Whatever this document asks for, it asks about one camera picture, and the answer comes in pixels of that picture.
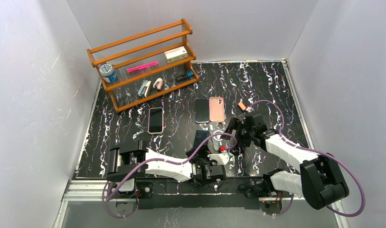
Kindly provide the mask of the black smartphone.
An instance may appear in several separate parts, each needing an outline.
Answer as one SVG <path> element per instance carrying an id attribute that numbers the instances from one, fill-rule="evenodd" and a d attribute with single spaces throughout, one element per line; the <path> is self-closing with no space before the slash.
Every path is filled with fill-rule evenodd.
<path id="1" fill-rule="evenodd" d="M 209 123 L 209 100 L 195 100 L 195 121 L 198 124 Z"/>

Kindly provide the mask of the dark teal smartphone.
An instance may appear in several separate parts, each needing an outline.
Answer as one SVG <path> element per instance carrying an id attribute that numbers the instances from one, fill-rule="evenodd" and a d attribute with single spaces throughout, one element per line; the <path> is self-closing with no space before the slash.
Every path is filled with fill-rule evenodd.
<path id="1" fill-rule="evenodd" d="M 195 134 L 195 139 L 194 139 L 194 142 L 193 142 L 193 147 L 192 147 L 192 151 L 194 152 L 197 147 L 207 138 L 209 137 L 210 134 L 209 134 L 209 131 L 207 130 L 196 130 L 196 134 Z M 205 142 L 201 147 L 200 149 L 198 150 L 197 153 L 200 153 L 200 152 L 208 152 L 209 151 L 209 148 L 208 148 L 208 143 Z"/>

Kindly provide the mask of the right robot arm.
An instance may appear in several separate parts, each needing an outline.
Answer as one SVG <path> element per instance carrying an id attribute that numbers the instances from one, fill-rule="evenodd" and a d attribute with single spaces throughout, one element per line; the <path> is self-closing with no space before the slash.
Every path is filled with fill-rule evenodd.
<path id="1" fill-rule="evenodd" d="M 261 115 L 247 115 L 243 120 L 232 118 L 221 136 L 240 147 L 254 143 L 293 166 L 297 173 L 276 169 L 265 175 L 255 187 L 261 193 L 290 192 L 303 197 L 314 209 L 324 208 L 349 195 L 349 188 L 336 161 L 328 156 L 300 149 L 263 122 Z"/>

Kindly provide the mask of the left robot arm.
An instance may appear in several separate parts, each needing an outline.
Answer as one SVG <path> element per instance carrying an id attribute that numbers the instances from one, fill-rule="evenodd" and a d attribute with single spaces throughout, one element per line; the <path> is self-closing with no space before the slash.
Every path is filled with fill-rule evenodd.
<path id="1" fill-rule="evenodd" d="M 145 141 L 138 141 L 133 146 L 118 145 L 109 150 L 105 179 L 120 183 L 127 175 L 130 181 L 151 174 L 203 186 L 226 180 L 228 162 L 228 153 L 211 154 L 206 144 L 186 162 L 155 152 Z"/>

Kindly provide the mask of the clear phone case with phone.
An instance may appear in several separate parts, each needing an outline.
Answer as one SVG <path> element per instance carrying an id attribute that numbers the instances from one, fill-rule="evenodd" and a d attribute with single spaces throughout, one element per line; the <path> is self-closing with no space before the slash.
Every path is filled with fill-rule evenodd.
<path id="1" fill-rule="evenodd" d="M 214 147 L 214 150 L 216 152 L 220 152 L 221 147 L 228 147 L 229 146 L 229 141 L 222 139 L 221 136 L 219 135 L 220 133 L 223 133 L 226 129 L 225 123 L 224 122 L 210 122 L 209 123 L 209 132 L 211 135 L 214 135 L 212 137 L 212 145 Z"/>

